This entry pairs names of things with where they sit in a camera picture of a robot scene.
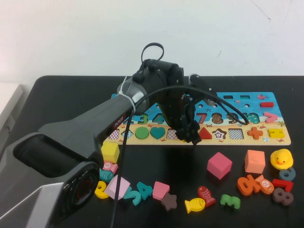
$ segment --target yellow rubber duck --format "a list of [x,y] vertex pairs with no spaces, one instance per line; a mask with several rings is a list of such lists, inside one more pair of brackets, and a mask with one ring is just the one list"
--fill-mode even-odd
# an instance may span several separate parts
[[294,164],[293,157],[289,150],[280,149],[270,155],[270,162],[278,170],[287,170]]

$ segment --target wooden puzzle board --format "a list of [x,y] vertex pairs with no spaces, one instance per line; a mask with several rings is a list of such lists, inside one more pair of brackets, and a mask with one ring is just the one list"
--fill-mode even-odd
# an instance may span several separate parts
[[[212,139],[202,139],[198,145],[290,145],[291,140],[280,112],[275,96],[271,92],[219,92],[218,96],[244,113],[248,117],[250,123],[248,125],[241,125],[231,117],[227,116],[226,112],[219,107],[208,106],[204,101],[198,102],[195,107],[195,120],[200,124],[199,132],[204,128],[212,136]],[[273,102],[274,107],[262,108],[261,102]],[[268,119],[264,116],[264,112],[276,114],[278,119],[272,123],[266,123]],[[179,140],[175,131],[171,129],[162,117],[162,113],[157,104],[154,104],[145,114],[134,116],[133,124],[130,125],[128,134],[128,145],[192,145]],[[123,143],[124,131],[126,128],[125,121],[111,135],[106,139],[108,142],[118,144]],[[135,135],[139,127],[146,128],[149,135],[145,139],[138,139]],[[263,135],[255,140],[248,135],[248,131],[256,127],[257,130],[262,131]],[[281,129],[285,134],[284,137],[271,138],[269,137],[269,129]]]

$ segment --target star cutout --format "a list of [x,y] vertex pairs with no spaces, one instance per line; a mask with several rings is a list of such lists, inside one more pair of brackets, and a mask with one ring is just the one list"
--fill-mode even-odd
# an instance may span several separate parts
[[171,195],[169,193],[166,193],[164,198],[162,198],[161,200],[161,204],[165,206],[167,211],[170,209],[176,209],[177,208],[176,195]]
[[222,131],[221,129],[217,129],[216,131],[212,132],[216,139],[226,139],[227,132]]
[[285,126],[284,121],[279,121],[279,125],[280,125],[281,127]]

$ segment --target teal heart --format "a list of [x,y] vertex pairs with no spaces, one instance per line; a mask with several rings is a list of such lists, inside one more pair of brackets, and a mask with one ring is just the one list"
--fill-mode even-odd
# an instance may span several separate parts
[[160,139],[165,135],[165,129],[163,127],[153,127],[150,130],[151,135],[155,138],[155,139]]

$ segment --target checkered square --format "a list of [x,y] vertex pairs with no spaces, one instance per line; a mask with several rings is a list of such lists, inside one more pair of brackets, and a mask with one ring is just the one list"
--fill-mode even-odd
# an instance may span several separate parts
[[176,130],[169,129],[168,133],[167,133],[167,139],[178,139],[175,133],[176,133]]
[[116,129],[110,134],[109,139],[118,139],[118,137],[119,137],[119,129]]
[[230,129],[228,129],[228,133],[229,133],[230,139],[244,139],[242,129],[230,128]]
[[129,139],[132,135],[133,135],[133,132],[131,132],[131,131],[129,130],[127,139]]

